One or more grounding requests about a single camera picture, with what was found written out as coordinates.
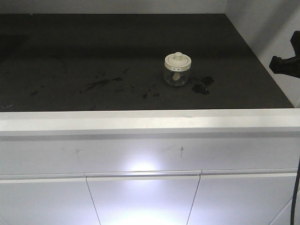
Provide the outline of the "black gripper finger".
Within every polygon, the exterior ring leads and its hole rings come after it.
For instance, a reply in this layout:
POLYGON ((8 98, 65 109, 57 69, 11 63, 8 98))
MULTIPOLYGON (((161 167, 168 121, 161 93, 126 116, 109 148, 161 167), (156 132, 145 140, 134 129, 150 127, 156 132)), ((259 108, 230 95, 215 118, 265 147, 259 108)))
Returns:
POLYGON ((300 57, 294 56, 288 59, 282 59, 273 56, 269 68, 274 74, 283 74, 292 77, 300 76, 300 57))
POLYGON ((293 33, 290 42, 295 52, 295 56, 299 57, 300 56, 300 31, 299 30, 293 33))

